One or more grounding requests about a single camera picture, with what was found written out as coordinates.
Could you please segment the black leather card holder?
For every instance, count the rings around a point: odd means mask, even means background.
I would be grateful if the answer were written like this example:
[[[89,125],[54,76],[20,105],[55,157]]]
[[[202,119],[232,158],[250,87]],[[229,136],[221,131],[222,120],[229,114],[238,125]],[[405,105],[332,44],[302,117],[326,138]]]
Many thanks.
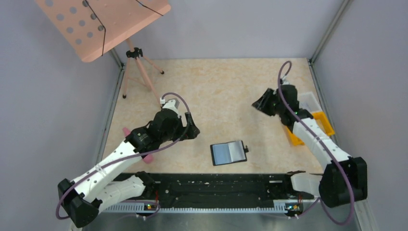
[[[213,166],[222,166],[239,162],[246,162],[249,152],[242,140],[230,141],[210,145]]]

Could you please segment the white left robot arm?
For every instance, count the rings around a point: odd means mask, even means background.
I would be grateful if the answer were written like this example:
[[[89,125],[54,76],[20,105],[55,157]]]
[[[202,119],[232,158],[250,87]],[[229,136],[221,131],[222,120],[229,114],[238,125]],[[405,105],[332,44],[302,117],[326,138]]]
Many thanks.
[[[112,181],[124,170],[146,155],[165,150],[161,144],[167,141],[171,142],[167,145],[169,148],[200,134],[190,111],[185,113],[185,118],[187,125],[183,126],[176,109],[162,107],[148,124],[133,129],[106,159],[73,180],[60,181],[56,217],[62,219],[59,210],[63,208],[66,218],[71,219],[77,228],[90,224],[102,211],[102,205],[107,204],[102,194],[114,196],[110,190]]]

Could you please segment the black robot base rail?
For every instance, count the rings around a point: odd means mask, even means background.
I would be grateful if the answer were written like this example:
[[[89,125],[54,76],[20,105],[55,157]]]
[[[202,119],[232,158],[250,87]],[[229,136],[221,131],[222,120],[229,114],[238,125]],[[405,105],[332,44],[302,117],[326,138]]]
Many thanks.
[[[314,200],[292,188],[288,174],[149,173],[154,183],[131,201],[157,202],[165,209],[272,209],[278,201]]]

